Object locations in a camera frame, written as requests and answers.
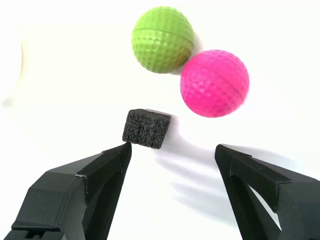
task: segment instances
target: white object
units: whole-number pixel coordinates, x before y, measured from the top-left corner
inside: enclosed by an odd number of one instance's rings
[[[12,93],[22,65],[21,43],[12,25],[0,23],[0,104]]]

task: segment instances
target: foam block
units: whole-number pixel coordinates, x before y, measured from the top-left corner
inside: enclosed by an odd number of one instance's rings
[[[171,116],[145,109],[130,110],[122,140],[152,149],[160,149],[168,131]]]

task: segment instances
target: green golf ball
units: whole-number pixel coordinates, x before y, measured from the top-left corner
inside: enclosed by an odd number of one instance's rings
[[[144,68],[165,74],[188,61],[195,45],[195,34],[181,12],[160,6],[138,19],[131,44],[136,59]]]

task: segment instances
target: robotic claw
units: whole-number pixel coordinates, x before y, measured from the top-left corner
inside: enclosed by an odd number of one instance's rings
[[[4,240],[106,240],[131,155],[127,142],[45,172]],[[320,240],[318,180],[224,145],[215,160],[244,240]],[[281,230],[250,187],[278,214]]]

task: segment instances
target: white table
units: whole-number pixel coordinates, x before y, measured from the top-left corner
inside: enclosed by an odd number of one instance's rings
[[[249,150],[320,179],[320,6],[179,2],[170,5],[191,22],[198,50],[232,52],[248,68],[247,100],[226,117],[195,115],[178,75],[148,72],[133,56],[136,19],[168,2],[19,2],[10,16],[22,72],[0,107],[0,239],[45,171],[122,144],[130,109],[176,118],[162,149],[133,146],[108,240],[240,240],[214,159],[217,144],[271,151]]]

